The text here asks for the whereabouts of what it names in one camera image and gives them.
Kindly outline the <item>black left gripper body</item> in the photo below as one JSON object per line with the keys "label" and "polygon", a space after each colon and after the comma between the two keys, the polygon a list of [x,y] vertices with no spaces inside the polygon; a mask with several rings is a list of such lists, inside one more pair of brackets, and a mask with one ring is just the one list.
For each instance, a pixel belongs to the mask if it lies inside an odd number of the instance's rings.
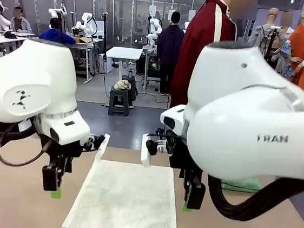
{"label": "black left gripper body", "polygon": [[45,147],[45,144],[51,141],[48,149],[45,152],[40,151],[38,154],[40,157],[42,154],[46,153],[49,156],[49,162],[58,161],[58,158],[76,158],[79,157],[83,151],[83,146],[80,145],[79,141],[60,145],[46,135],[41,135],[40,140],[42,148]]}

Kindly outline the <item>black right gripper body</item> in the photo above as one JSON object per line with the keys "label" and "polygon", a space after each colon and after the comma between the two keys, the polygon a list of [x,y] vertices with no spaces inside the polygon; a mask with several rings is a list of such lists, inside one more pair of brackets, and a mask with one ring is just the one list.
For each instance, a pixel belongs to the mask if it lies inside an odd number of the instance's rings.
{"label": "black right gripper body", "polygon": [[174,148],[169,159],[170,167],[174,169],[185,168],[189,170],[189,178],[202,176],[202,170],[193,161],[187,145],[181,139],[174,139]]}

